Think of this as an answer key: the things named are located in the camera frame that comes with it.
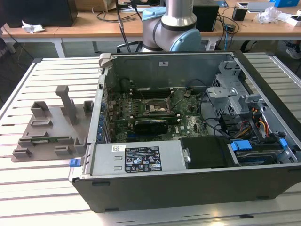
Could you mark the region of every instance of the blue box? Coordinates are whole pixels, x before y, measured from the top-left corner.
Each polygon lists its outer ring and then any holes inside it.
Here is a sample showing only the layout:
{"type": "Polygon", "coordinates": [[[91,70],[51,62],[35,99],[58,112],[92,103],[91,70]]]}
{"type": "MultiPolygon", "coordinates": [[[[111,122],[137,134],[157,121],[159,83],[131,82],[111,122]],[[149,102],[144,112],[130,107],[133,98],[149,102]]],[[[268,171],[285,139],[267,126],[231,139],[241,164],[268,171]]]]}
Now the blue box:
{"type": "Polygon", "coordinates": [[[269,1],[274,2],[275,7],[296,6],[299,3],[299,0],[269,0],[269,1]]]}

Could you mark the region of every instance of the desk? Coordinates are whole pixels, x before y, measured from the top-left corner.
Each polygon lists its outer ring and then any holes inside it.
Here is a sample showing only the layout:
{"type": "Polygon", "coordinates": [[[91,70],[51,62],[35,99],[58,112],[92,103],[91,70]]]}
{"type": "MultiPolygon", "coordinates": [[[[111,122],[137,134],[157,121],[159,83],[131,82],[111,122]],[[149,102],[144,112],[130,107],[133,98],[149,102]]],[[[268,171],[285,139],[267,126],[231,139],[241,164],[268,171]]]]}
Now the desk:
{"type": "MultiPolygon", "coordinates": [[[[236,4],[236,0],[227,0],[230,7],[236,4]]],[[[301,8],[301,3],[296,7],[278,8],[282,12],[294,14],[301,8]]],[[[226,10],[224,16],[231,17],[233,9],[226,10]]],[[[240,30],[234,35],[233,40],[300,40],[301,27],[280,22],[278,24],[259,24],[254,20],[255,13],[247,13],[244,21],[237,21],[240,30]]],[[[116,19],[116,14],[108,13],[107,19],[116,19]]],[[[124,23],[128,41],[142,40],[142,23],[138,16],[134,21],[124,23]]],[[[46,27],[45,32],[29,34],[21,28],[6,29],[18,42],[52,42],[55,45],[59,57],[65,57],[64,42],[91,41],[97,51],[97,41],[123,41],[117,23],[108,23],[96,19],[92,12],[79,12],[72,27],[46,27]]],[[[202,40],[209,41],[207,50],[212,50],[222,35],[222,25],[217,21],[213,32],[202,32],[202,40]]],[[[15,42],[3,30],[2,38],[6,43],[15,42]]]]}
{"type": "MultiPolygon", "coordinates": [[[[246,57],[252,60],[257,70],[264,70],[266,79],[275,72],[274,67],[280,66],[271,63],[273,58],[264,54],[246,54],[246,57]]],[[[97,57],[53,58],[32,63],[0,110],[1,226],[40,226],[41,223],[44,226],[82,226],[87,222],[97,226],[300,225],[301,183],[273,200],[95,214],[68,181],[68,160],[13,163],[10,158],[31,119],[33,102],[45,101],[48,106],[62,105],[55,94],[59,84],[69,86],[69,96],[75,104],[94,100],[100,75],[98,69],[97,57]],[[240,215],[254,217],[240,218],[240,215]]],[[[279,70],[276,69],[278,78],[274,81],[293,77],[290,71],[279,70]]]]}

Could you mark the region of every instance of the floor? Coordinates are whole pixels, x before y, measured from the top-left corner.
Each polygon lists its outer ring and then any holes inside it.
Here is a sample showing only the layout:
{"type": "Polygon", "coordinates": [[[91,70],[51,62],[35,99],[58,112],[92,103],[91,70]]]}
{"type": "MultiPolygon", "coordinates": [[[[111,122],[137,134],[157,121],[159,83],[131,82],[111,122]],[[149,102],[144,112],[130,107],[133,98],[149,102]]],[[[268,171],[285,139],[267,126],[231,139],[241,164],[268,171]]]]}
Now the floor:
{"type": "MultiPolygon", "coordinates": [[[[99,42],[98,49],[101,52],[116,52],[116,46],[121,43],[117,42],[99,42]]],[[[242,42],[233,42],[232,49],[240,49],[242,42]]],[[[276,56],[289,67],[294,73],[300,65],[300,60],[291,59],[285,52],[287,47],[283,41],[277,43],[258,43],[253,46],[251,52],[274,52],[276,56]]],[[[56,58],[57,53],[52,43],[26,43],[25,49],[34,58],[56,58]]],[[[91,42],[68,42],[65,44],[67,57],[97,57],[99,53],[94,53],[91,42]]],[[[16,53],[11,55],[4,54],[0,58],[0,108],[8,99],[11,92],[14,90],[27,68],[31,64],[32,59],[22,51],[22,48],[16,45],[16,53]]],[[[301,69],[298,70],[297,75],[301,78],[301,69]]]]}

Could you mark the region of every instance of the warning label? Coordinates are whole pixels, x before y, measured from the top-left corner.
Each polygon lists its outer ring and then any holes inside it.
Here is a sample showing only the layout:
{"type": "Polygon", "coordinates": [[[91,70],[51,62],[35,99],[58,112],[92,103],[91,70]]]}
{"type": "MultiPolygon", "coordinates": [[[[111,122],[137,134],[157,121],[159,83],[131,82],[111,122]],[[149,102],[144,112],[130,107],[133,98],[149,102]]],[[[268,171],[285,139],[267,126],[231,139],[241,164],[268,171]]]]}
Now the warning label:
{"type": "Polygon", "coordinates": [[[162,171],[159,147],[126,148],[125,172],[162,171]]]}

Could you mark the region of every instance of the desk leg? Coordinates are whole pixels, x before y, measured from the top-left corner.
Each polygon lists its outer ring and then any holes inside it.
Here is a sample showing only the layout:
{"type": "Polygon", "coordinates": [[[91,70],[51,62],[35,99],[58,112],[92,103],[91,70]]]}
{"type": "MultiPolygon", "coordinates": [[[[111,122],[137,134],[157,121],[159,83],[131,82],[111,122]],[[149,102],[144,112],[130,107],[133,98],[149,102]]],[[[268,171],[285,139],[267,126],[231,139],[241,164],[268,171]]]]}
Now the desk leg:
{"type": "Polygon", "coordinates": [[[62,39],[56,39],[53,41],[58,57],[59,58],[65,58],[65,47],[64,47],[64,43],[62,42],[62,39]]]}
{"type": "Polygon", "coordinates": [[[216,43],[218,42],[219,37],[211,37],[207,43],[206,51],[214,51],[216,43]]]}
{"type": "Polygon", "coordinates": [[[95,52],[95,53],[98,53],[98,46],[97,46],[97,42],[96,42],[96,41],[93,41],[93,42],[92,42],[92,44],[93,44],[93,49],[94,49],[94,52],[95,52]]]}
{"type": "Polygon", "coordinates": [[[14,44],[12,42],[6,43],[6,46],[8,47],[8,50],[11,54],[16,53],[16,49],[15,49],[14,44]]]}

